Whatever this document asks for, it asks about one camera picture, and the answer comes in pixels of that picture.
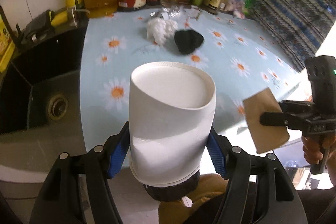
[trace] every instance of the sink drain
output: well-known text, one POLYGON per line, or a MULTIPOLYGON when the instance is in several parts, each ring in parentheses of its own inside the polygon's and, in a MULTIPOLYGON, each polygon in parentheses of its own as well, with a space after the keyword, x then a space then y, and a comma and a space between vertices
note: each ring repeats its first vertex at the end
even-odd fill
POLYGON ((62 95, 58 94, 49 100, 48 116, 53 121, 62 119, 68 110, 68 100, 62 95))

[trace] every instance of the table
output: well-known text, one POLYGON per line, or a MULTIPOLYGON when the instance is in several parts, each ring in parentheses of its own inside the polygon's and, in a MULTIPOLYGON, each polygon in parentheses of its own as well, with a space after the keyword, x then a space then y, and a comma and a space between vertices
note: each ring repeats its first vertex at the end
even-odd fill
POLYGON ((146 23, 158 9, 115 13, 90 19, 80 71, 80 110, 87 151, 118 134, 128 120, 131 72, 156 61, 200 68, 216 84, 214 128, 218 133, 244 121, 242 100, 270 87, 280 100, 298 83, 290 60, 253 20, 203 12, 199 20, 179 20, 204 36, 191 55, 181 55, 173 41, 163 47, 147 40, 146 23))

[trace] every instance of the sink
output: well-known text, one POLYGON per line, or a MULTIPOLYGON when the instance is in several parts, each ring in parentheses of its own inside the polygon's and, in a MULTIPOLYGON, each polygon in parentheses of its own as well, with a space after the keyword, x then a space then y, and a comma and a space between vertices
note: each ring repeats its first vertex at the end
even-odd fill
POLYGON ((0 90, 0 165, 48 172, 60 153, 86 152, 79 108, 86 27, 42 41, 9 64, 0 90))

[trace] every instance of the kraft paper cup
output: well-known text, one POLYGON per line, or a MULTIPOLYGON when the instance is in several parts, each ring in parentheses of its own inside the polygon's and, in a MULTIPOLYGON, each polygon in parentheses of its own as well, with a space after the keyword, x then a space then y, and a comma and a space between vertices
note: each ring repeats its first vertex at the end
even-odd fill
POLYGON ((215 114, 216 88, 202 70, 154 62, 131 74, 130 168, 143 184, 167 187, 199 170, 215 114))

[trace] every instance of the blue gripper pad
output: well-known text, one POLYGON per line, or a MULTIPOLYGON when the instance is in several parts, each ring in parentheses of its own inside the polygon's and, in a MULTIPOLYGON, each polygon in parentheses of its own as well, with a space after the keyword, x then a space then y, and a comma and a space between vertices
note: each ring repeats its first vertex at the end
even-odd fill
POLYGON ((111 178, 119 173, 129 148, 129 129, 127 132, 120 134, 122 134, 122 136, 110 157, 110 168, 108 169, 108 175, 111 178))
POLYGON ((217 133, 214 128, 211 128, 207 141, 207 149, 216 172, 224 177, 226 175, 225 156, 217 143, 215 134, 217 133))

